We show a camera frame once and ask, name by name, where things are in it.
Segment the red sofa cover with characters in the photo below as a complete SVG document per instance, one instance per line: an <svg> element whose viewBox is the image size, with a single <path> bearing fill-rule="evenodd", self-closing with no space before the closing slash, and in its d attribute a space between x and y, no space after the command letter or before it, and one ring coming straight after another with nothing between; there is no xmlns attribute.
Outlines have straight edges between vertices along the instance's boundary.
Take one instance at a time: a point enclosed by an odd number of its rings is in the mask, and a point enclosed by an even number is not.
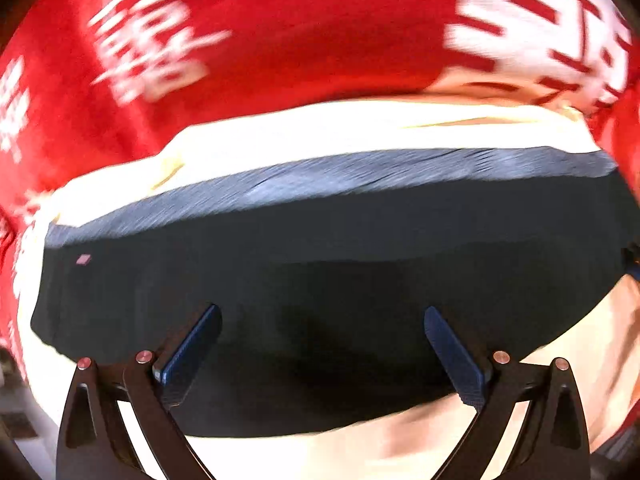
<svg viewBox="0 0 640 480"><path fill-rule="evenodd" d="M577 112L639 193L639 45L614 0L36 0L1 55L3 296L37 198L185 128L314 104Z"/></svg>

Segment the black pants with blue trim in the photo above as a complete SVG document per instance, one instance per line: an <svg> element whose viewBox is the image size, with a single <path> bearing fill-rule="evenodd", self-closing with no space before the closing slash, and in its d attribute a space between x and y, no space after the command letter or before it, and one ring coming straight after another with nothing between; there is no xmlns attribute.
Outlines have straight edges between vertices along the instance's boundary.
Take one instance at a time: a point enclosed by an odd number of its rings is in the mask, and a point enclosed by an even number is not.
<svg viewBox="0 0 640 480"><path fill-rule="evenodd" d="M602 152L287 162L54 226L32 330L110 364L216 304L221 335L176 409L182 430L323 431L451 392L428 307L524 358L613 288L638 236L638 204Z"/></svg>

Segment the cream seat cushion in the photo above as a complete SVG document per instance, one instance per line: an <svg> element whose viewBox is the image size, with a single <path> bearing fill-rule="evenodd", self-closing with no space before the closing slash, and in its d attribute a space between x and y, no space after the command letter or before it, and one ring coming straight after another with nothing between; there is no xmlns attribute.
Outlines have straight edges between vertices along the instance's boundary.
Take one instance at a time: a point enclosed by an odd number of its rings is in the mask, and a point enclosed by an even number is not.
<svg viewBox="0 0 640 480"><path fill-rule="evenodd" d="M314 104L191 126L154 156L108 165L37 198L36 212L18 248L15 290L28 380L28 416L43 431L52 477L57 479L58 434L77 363L93 358L70 359L32 330L51 228L80 228L178 188L287 162L403 150L526 148L553 148L568 154L602 152L623 177L620 163L597 146L582 116L568 107L548 110L509 101L433 96ZM638 251L639 237L623 251L622 277L580 321L524 358L508 352L521 363L546 366L556 358L570 363L587 425L589 478L593 466L604 461L639 397L639 283L632 262ZM116 363L130 360L137 352ZM99 365L116 364L93 360ZM476 414L449 382L451 392L436 400L343 427L300 434L195 437L182 430L175 416L186 397L169 413L213 475L211 479L433 479ZM514 408L480 479L501 474L527 407L522 402ZM120 402L118 408L148 478L167 479L130 404Z"/></svg>

